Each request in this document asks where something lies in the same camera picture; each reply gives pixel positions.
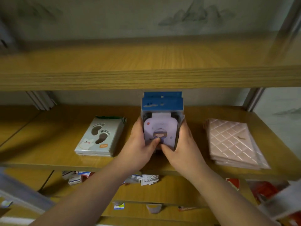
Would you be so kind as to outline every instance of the cartoon character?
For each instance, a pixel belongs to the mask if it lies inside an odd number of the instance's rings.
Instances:
[[[84,139],[84,141],[79,146],[80,146],[80,148],[82,148],[84,150],[89,150],[89,148],[94,145],[94,143],[92,143],[92,141],[94,141],[94,140],[93,139],[91,139],[91,140]]]
[[[153,138],[161,138],[160,143],[164,143],[164,139],[167,137],[167,131],[159,128],[156,131],[153,132]]]

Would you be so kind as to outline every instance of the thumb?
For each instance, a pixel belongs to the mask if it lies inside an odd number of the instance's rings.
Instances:
[[[174,153],[168,146],[165,144],[161,144],[162,151],[166,158],[169,160],[172,157],[172,154]]]
[[[152,142],[146,146],[147,151],[153,153],[160,142],[160,138],[155,138]]]

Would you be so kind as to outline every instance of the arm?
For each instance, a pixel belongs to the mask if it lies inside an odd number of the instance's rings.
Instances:
[[[142,120],[134,124],[129,140],[119,155],[76,191],[45,212],[32,226],[93,225],[112,200],[119,186],[151,158],[160,138],[145,146]]]
[[[176,150],[164,144],[161,147],[171,165],[203,196],[222,226],[276,225],[207,166],[186,121],[180,128]]]

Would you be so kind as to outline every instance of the white cartoon cat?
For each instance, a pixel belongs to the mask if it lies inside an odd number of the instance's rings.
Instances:
[[[94,140],[93,139],[91,139],[91,140],[84,139],[84,141],[79,146],[84,150],[89,150],[89,148],[94,145],[92,143],[92,141],[94,141]]]

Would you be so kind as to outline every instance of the footprint cutout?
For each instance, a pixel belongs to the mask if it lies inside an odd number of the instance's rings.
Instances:
[[[104,125],[104,124],[96,124],[96,125],[94,125],[94,126],[93,126],[93,129],[92,129],[92,131],[91,131],[91,134],[92,134],[93,136],[96,136],[96,135],[98,134],[98,131],[102,128],[103,125]]]
[[[103,141],[105,141],[108,138],[108,135],[110,135],[109,131],[107,130],[101,130],[101,134],[99,135],[98,140],[95,141],[96,144],[102,143]]]

